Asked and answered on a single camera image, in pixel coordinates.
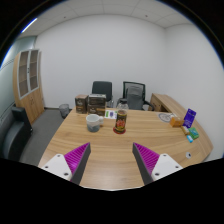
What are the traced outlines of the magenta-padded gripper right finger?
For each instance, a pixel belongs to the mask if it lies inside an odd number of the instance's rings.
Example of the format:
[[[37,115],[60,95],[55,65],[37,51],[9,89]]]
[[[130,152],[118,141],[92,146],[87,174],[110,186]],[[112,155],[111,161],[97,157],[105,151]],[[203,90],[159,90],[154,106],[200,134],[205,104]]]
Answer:
[[[132,152],[145,185],[182,169],[168,154],[158,154],[138,143],[133,144]]]

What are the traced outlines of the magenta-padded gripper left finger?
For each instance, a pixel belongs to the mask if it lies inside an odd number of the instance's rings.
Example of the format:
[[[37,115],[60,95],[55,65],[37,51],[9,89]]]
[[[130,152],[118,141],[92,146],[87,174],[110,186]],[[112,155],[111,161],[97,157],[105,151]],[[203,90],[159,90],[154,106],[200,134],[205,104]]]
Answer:
[[[90,144],[83,144],[67,154],[56,154],[42,169],[79,185],[91,153]]]

